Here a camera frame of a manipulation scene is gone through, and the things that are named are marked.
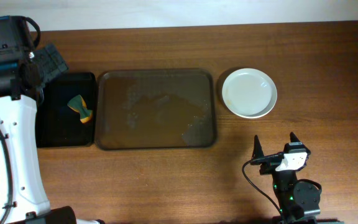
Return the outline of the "yellow green sponge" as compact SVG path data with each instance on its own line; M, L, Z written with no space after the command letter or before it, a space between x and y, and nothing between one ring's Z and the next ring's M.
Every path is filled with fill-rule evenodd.
M68 103L67 106L80 115L80 121L85 124L91 121L93 110L88 109L87 104L81 95L76 95Z

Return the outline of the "grey-green plate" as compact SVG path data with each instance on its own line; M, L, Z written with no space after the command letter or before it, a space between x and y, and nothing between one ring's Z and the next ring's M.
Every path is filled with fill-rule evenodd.
M228 110L235 115L257 119L273 110L278 92L266 73L254 68L241 68L225 78L221 96Z

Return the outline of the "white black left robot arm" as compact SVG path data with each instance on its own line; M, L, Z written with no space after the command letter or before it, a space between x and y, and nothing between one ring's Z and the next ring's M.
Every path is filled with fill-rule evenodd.
M0 223L83 223L69 206L51 209L35 139L36 92L68 67L53 44L0 61Z

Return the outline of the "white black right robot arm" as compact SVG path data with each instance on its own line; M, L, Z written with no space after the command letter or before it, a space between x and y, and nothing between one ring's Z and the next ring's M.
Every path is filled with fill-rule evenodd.
M272 188L278 200L274 204L280 216L278 223L316 223L322 186L309 179L299 179L296 173L306 167L311 151L290 133L290 142L283 151L265 155L259 138L254 137L250 164L259 166L260 175L272 176Z

